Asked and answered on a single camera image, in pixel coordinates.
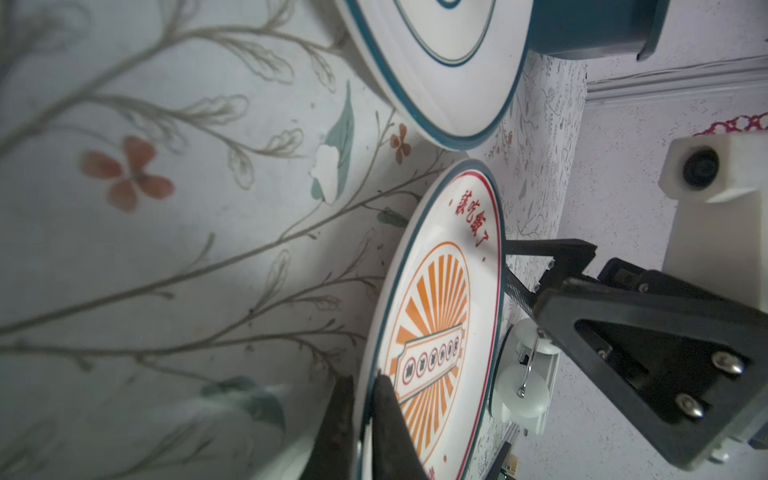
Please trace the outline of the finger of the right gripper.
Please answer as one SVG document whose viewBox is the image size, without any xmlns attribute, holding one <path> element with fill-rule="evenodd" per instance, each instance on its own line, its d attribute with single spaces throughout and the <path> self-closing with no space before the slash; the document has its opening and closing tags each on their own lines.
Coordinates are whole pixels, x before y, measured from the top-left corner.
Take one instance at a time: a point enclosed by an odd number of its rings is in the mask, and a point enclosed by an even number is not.
<svg viewBox="0 0 768 480">
<path fill-rule="evenodd" d="M 550 257 L 551 265 L 540 282 L 562 282 L 583 273 L 595 258 L 597 246 L 579 239 L 506 240 L 507 256 Z"/>
<path fill-rule="evenodd" d="M 767 446 L 767 316 L 653 272 L 645 291 L 580 278 L 506 293 L 671 465 Z"/>
</svg>

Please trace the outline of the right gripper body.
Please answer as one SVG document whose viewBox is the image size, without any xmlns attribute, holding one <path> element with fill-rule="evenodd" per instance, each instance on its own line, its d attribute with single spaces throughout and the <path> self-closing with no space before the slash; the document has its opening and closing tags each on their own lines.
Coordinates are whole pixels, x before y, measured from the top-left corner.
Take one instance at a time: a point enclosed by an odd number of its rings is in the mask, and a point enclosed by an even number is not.
<svg viewBox="0 0 768 480">
<path fill-rule="evenodd" d="M 599 323 L 604 392 L 662 457 L 692 470 L 730 441 L 766 449 L 766 313 L 618 258 L 599 279 L 629 297 Z"/>
</svg>

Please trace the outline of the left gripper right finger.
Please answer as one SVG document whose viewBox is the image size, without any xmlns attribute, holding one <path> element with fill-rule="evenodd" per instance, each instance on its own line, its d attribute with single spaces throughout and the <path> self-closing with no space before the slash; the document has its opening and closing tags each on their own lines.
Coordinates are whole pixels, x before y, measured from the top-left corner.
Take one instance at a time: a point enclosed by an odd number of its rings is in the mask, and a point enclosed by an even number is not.
<svg viewBox="0 0 768 480">
<path fill-rule="evenodd" d="M 373 479 L 423 479 L 428 476 L 412 443 L 394 387 L 386 375 L 374 382 L 372 400 Z"/>
</svg>

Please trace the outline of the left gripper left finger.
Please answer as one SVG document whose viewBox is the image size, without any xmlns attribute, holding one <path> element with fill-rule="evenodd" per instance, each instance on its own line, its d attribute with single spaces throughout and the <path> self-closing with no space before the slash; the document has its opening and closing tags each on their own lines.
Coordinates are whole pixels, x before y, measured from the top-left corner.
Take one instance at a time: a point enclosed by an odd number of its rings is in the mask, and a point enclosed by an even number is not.
<svg viewBox="0 0 768 480">
<path fill-rule="evenodd" d="M 337 380 L 301 480 L 350 478 L 355 438 L 354 395 L 351 376 Z"/>
</svg>

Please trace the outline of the orange sunburst plate front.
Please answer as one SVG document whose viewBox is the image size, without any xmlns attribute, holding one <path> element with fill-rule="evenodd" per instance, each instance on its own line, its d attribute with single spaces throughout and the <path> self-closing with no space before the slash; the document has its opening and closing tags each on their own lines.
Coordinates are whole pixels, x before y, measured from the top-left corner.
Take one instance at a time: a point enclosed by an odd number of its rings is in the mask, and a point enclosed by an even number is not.
<svg viewBox="0 0 768 480">
<path fill-rule="evenodd" d="M 505 226 L 490 169 L 467 159 L 431 185 L 400 240 L 355 395 L 352 475 L 371 477 L 375 379 L 393 385 L 430 479 L 462 479 L 489 402 L 503 306 Z"/>
</svg>

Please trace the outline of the white flower-pattern plate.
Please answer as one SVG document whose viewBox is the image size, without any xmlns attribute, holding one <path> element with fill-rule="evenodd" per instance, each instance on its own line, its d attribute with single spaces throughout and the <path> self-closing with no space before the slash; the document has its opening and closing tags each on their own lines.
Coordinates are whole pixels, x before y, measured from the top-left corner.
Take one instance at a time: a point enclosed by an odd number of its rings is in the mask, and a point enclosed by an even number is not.
<svg viewBox="0 0 768 480">
<path fill-rule="evenodd" d="M 397 111 L 433 143 L 457 151 L 486 141 L 510 106 L 533 6 L 532 0 L 336 4 Z"/>
</svg>

